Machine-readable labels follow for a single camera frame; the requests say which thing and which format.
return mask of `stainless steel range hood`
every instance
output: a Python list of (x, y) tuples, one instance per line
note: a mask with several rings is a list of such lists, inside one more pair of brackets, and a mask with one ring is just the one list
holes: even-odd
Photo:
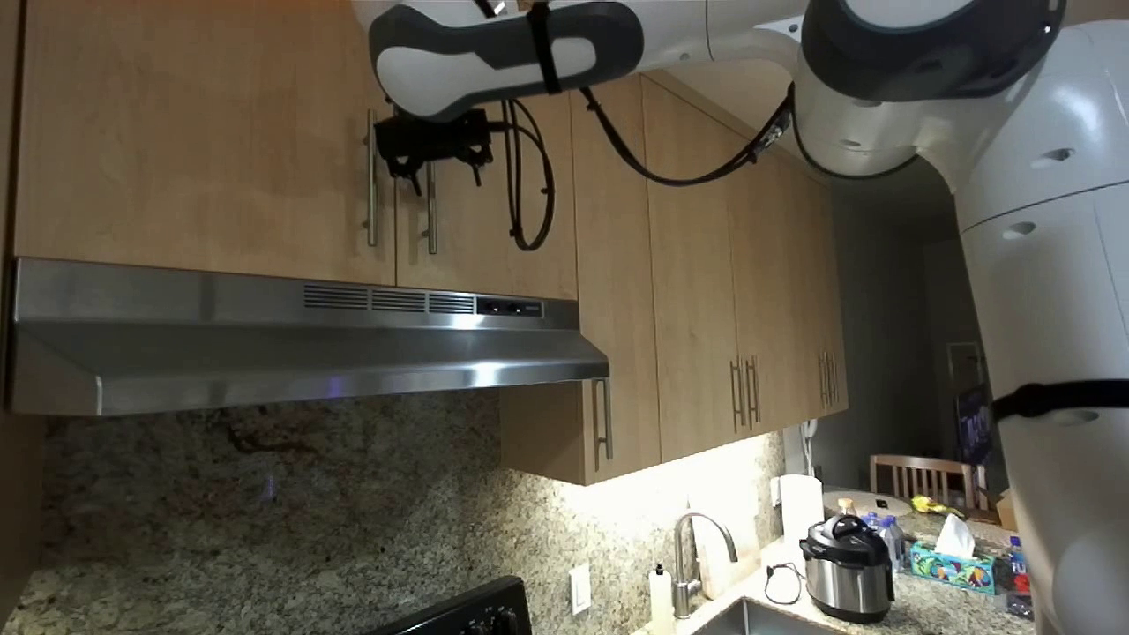
[(9, 410), (125, 418), (608, 377), (569, 302), (18, 260)]

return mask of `kitchen counter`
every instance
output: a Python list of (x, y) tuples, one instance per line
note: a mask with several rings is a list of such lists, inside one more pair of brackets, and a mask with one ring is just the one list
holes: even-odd
[[(743, 578), (739, 578), (714, 603), (702, 603), (693, 618), (679, 620), (679, 635), (699, 631), (704, 620), (714, 620), (721, 612), (727, 612), (741, 597), (768, 603), (767, 599), (767, 564), (775, 564), (775, 560), (799, 560), (799, 552), (789, 552), (784, 539), (767, 548), (760, 553), (760, 564), (753, 564)], [(795, 590), (788, 583), (788, 572), (775, 572), (772, 592), (784, 597), (788, 590)], [(852, 625), (852, 620), (824, 618), (809, 599), (809, 592), (802, 592), (802, 599), (795, 606), (775, 606), (775, 612), (799, 614), (806, 620), (816, 620), (816, 625), (824, 625), (824, 628), (835, 628), (835, 631), (847, 631), (847, 635), (866, 635), (866, 631), (1035, 635), (1035, 620), (1019, 620), (1014, 614), (1002, 614), (997, 597), (976, 597), (976, 592), (963, 592), (963, 590), (951, 590), (951, 585), (942, 585), (942, 583), (929, 583), (929, 578), (915, 578), (915, 574), (895, 574), (894, 592), (895, 592), (895, 599), (894, 599), (889, 614), (877, 625)]]

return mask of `kitchen faucet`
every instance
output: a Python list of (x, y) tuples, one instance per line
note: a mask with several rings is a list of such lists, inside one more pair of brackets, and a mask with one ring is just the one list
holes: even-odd
[(723, 528), (717, 519), (710, 519), (702, 512), (685, 512), (674, 521), (674, 618), (687, 618), (693, 603), (704, 597), (702, 560), (699, 560), (699, 544), (694, 544), (694, 519), (704, 519), (727, 539), (729, 560), (739, 560), (739, 544), (735, 544), (729, 528)]

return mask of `electric pressure cooker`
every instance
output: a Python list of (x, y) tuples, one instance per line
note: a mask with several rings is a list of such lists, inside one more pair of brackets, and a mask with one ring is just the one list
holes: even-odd
[(833, 516), (802, 539), (809, 597), (843, 620), (882, 620), (894, 603), (886, 539), (859, 516)]

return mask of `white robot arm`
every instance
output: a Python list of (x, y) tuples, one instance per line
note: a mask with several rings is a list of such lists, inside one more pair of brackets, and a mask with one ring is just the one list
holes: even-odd
[(383, 96), (472, 102), (775, 60), (806, 158), (949, 184), (1040, 631), (1126, 631), (1129, 20), (1064, 0), (353, 0)]

